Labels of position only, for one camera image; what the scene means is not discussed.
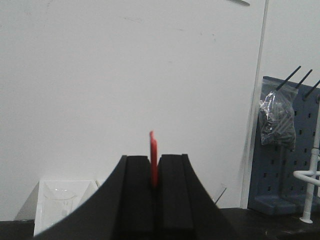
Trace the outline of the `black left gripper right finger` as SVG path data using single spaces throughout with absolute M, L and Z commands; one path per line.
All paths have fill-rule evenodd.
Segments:
M 164 154 L 159 165 L 156 239 L 240 240 L 198 179 L 188 155 Z

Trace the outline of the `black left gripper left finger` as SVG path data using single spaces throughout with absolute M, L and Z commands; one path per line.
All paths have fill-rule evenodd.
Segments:
M 150 161 L 123 155 L 102 186 L 36 240 L 151 240 L 154 231 Z

